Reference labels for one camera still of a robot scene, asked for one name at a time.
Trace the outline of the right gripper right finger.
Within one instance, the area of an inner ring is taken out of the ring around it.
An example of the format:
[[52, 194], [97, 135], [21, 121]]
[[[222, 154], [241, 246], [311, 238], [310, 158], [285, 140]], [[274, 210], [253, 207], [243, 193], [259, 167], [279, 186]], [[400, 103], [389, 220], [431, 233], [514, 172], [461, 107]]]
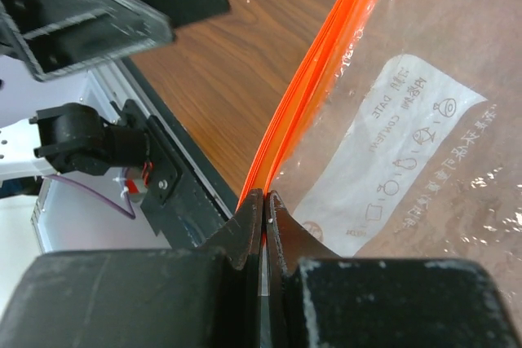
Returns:
[[276, 192], [264, 221], [275, 347], [517, 347], [490, 274], [460, 258], [343, 258]]

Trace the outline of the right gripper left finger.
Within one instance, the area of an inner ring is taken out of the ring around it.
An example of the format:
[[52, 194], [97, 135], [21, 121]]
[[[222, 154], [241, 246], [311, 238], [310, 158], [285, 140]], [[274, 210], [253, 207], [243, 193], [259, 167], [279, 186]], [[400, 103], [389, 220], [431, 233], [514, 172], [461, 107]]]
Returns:
[[1, 319], [4, 347], [256, 347], [263, 192], [191, 249], [47, 253]]

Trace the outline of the orange zip top bag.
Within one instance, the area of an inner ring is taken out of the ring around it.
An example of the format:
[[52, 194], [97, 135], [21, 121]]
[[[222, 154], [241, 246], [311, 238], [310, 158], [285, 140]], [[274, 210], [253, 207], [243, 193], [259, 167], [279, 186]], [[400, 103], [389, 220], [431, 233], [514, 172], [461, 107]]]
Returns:
[[521, 312], [521, 0], [337, 0], [244, 190], [343, 257], [481, 263]]

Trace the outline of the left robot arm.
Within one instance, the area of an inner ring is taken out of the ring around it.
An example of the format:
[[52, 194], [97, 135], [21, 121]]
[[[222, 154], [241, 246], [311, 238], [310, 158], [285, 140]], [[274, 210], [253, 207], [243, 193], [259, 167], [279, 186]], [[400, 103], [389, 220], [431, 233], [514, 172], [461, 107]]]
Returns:
[[[1, 52], [38, 81], [72, 73], [175, 40], [175, 30], [230, 11], [228, 0], [1, 0]], [[40, 110], [34, 149], [62, 174], [100, 176], [112, 167], [152, 168], [152, 133], [112, 125], [82, 104]]]

